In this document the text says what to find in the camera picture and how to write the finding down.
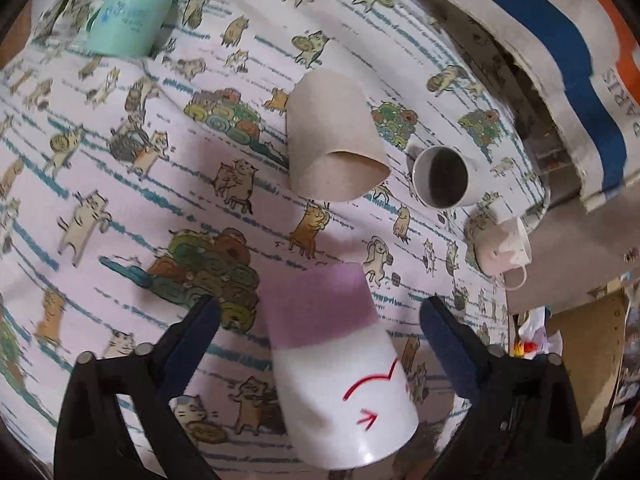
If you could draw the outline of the white and purple mug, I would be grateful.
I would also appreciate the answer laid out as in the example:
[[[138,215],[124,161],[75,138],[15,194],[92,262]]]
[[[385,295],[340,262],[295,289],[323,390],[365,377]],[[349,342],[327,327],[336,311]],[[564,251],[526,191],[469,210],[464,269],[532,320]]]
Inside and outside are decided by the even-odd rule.
[[[419,416],[358,263],[318,266],[259,294],[286,431],[300,460],[352,469],[404,446]]]

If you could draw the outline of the mint green cup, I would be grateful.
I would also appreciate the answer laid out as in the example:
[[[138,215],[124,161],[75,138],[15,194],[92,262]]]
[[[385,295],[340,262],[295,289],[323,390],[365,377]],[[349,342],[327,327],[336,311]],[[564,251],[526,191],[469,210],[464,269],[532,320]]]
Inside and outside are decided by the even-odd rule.
[[[174,0],[104,0],[87,23],[87,51],[144,58],[152,50]]]

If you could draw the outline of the grey cylindrical cup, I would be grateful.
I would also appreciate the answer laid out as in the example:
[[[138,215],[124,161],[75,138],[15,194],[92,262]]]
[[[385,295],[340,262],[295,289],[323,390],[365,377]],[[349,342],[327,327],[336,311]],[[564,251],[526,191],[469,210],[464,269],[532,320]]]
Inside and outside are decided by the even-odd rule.
[[[485,166],[446,146],[432,146],[420,153],[411,177],[419,200],[436,210],[472,206],[489,184]]]

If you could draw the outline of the pink cupcake mug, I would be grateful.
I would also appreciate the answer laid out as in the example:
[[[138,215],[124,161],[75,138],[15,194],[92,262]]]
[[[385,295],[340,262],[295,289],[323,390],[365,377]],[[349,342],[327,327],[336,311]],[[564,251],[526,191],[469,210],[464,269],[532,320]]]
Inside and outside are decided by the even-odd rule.
[[[504,290],[514,292],[525,285],[527,266],[533,257],[521,217],[503,221],[480,232],[474,240],[474,252],[480,270],[494,278]],[[514,270],[521,271],[521,278],[517,283],[508,285],[504,274]]]

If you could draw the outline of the striped Paris cloth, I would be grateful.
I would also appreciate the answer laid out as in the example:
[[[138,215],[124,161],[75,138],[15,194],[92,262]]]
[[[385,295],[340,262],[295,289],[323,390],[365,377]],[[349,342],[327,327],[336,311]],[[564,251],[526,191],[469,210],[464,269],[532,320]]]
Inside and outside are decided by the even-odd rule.
[[[522,66],[559,129],[585,210],[639,203],[639,44],[612,0],[446,0]]]

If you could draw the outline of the beige square cup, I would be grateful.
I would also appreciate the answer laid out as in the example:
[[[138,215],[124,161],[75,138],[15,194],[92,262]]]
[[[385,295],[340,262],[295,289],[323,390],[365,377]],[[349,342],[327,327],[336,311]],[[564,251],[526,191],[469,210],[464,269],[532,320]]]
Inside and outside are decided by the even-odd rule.
[[[349,202],[390,176],[390,164],[358,84],[330,70],[303,76],[285,107],[293,193]]]

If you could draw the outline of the red yellow toy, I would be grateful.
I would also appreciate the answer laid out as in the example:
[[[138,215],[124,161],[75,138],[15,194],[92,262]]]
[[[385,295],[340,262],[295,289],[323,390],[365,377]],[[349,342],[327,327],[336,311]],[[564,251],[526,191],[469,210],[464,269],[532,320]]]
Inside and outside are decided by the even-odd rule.
[[[514,358],[524,358],[527,353],[533,352],[536,349],[536,344],[531,341],[515,341],[512,347],[511,356]]]

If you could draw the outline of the cat pattern bed sheet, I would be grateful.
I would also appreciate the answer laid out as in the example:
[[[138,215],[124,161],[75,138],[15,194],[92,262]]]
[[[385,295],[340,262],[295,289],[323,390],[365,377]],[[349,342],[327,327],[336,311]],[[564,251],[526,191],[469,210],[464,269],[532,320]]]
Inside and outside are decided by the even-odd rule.
[[[285,434],[258,289],[356,262],[402,356],[413,440],[352,479],[399,479],[449,440],[469,404],[425,344],[439,295],[488,344],[508,339],[506,295],[470,241],[546,191],[515,118],[418,0],[176,0],[152,58],[85,48],[104,0],[50,0],[1,73],[1,419],[45,471],[80,352],[122,356],[205,294],[221,326],[172,410],[226,479],[322,479]],[[358,200],[288,185],[285,107],[318,68],[358,84],[390,176]],[[446,146],[486,167],[472,206],[427,207],[412,166]]]

